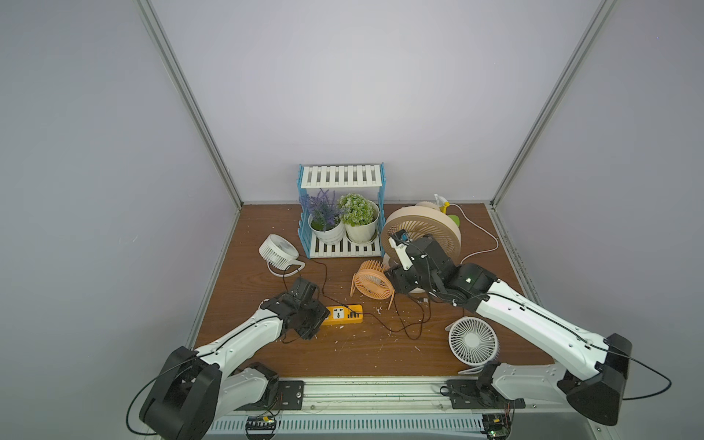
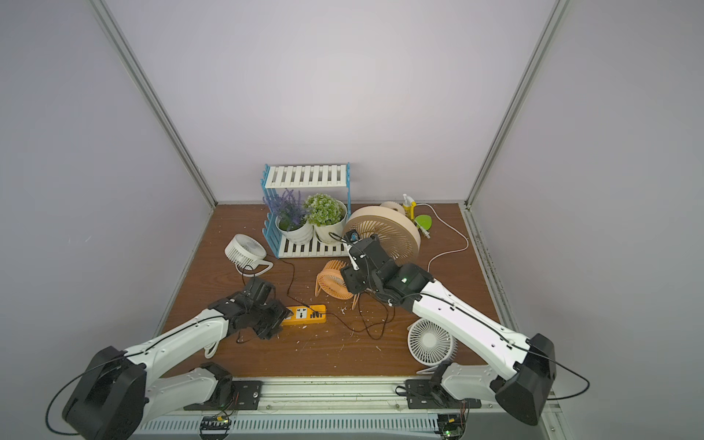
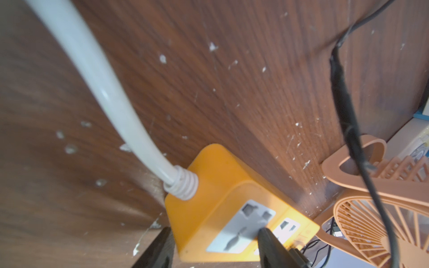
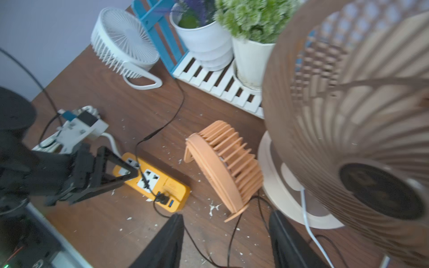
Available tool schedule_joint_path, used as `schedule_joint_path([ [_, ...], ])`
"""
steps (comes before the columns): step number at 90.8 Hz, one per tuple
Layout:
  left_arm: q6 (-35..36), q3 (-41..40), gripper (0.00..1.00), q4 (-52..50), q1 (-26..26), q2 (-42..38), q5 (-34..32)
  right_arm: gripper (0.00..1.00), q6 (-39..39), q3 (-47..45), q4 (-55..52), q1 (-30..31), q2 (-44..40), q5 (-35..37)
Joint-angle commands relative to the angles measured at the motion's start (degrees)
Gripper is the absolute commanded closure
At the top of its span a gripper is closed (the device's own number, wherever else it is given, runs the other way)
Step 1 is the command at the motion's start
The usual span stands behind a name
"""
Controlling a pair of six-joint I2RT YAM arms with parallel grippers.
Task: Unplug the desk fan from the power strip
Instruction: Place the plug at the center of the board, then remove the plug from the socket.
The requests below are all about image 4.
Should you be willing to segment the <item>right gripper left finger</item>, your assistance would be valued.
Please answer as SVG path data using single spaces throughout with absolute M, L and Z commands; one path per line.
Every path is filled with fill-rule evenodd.
M 183 237 L 183 216 L 173 214 L 129 268 L 178 268 Z

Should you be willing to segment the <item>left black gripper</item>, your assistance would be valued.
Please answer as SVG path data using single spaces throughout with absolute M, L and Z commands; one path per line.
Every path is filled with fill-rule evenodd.
M 105 146 L 98 148 L 96 156 L 91 154 L 89 144 L 77 145 L 72 154 L 36 151 L 35 155 L 39 163 L 20 178 L 20 193 L 46 196 L 47 206 L 54 206 L 58 201 L 81 202 L 117 189 L 139 174 L 135 167 Z M 109 164 L 124 168 L 126 174 L 111 174 Z

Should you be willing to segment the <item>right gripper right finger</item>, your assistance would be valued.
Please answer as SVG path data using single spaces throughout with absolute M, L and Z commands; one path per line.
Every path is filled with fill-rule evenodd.
M 276 268 L 327 268 L 280 211 L 269 218 L 269 233 Z

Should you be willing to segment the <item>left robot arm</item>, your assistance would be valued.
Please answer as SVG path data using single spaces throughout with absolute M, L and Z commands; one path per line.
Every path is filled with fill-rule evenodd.
M 6 268 L 49 268 L 61 244 L 40 230 L 26 212 L 30 197 L 45 197 L 47 206 L 75 204 L 121 187 L 137 170 L 102 146 L 96 155 L 86 143 L 69 154 L 30 150 L 23 138 L 36 120 L 34 106 L 19 94 L 1 89 L 1 220 L 23 225 L 22 236 Z

